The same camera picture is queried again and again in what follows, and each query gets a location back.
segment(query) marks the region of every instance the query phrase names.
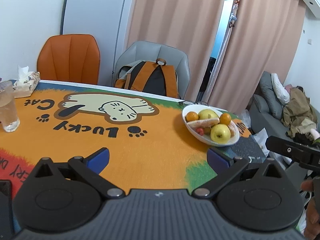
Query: table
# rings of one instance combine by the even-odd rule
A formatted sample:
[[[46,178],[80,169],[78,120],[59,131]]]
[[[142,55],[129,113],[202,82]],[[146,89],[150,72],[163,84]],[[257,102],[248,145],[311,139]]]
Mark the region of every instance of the table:
[[[110,151],[100,174],[126,193],[131,188],[192,191],[216,173],[206,161],[208,145],[185,127],[179,99],[96,85],[41,81],[29,98],[17,98],[20,126],[0,130],[0,178],[10,179],[13,196],[40,158],[66,162],[101,147]],[[222,148],[229,157],[263,153],[232,114],[241,138]]]

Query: clear plastic cup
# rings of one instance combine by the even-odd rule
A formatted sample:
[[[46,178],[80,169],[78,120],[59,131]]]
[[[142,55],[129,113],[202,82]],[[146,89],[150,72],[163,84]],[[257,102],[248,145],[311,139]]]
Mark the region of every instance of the clear plastic cup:
[[[20,124],[11,81],[0,83],[0,122],[6,132],[15,131]]]

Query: yellow apple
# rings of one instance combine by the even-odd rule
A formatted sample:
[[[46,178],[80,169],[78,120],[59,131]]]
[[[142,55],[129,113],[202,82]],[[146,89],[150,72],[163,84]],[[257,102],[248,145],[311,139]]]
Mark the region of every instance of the yellow apple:
[[[225,124],[217,124],[211,129],[210,138],[212,141],[220,144],[227,143],[231,138],[229,127]]]
[[[216,118],[219,116],[216,114],[216,112],[214,112],[213,110],[211,109],[204,109],[204,110],[201,110],[199,113],[199,119],[200,120],[205,120],[205,119],[212,119],[212,118]]]

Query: chair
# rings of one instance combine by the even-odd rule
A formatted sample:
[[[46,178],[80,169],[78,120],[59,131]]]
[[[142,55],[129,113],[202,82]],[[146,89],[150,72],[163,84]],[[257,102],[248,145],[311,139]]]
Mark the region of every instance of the chair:
[[[183,99],[190,82],[188,56],[176,48],[149,41],[136,41],[119,57],[114,70],[116,76],[113,85],[123,66],[137,60],[156,61],[157,58],[163,58],[167,65],[174,66],[178,76],[178,92]]]
[[[50,37],[38,57],[41,79],[77,83],[98,83],[100,52],[96,40],[88,34]]]

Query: red painted patch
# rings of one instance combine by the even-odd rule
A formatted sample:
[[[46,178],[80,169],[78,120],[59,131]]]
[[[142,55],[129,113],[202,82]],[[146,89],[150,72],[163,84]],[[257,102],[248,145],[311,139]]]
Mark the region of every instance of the red painted patch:
[[[25,158],[10,154],[0,148],[0,179],[8,179],[12,183],[12,197],[20,189],[34,165],[28,163]]]

